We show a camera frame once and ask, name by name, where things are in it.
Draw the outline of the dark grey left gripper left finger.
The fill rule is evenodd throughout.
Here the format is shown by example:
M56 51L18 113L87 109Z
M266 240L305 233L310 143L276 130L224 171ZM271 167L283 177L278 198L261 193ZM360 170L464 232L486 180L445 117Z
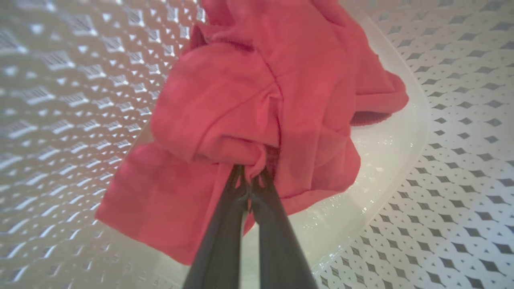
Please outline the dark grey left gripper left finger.
M239 288L248 189L244 166L233 166L182 288Z

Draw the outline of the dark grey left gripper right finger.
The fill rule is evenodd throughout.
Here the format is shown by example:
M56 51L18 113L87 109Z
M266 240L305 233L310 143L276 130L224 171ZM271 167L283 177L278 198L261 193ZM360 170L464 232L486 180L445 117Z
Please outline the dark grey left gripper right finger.
M250 190L252 214L259 225L259 287L316 289L315 278L267 169L252 179Z

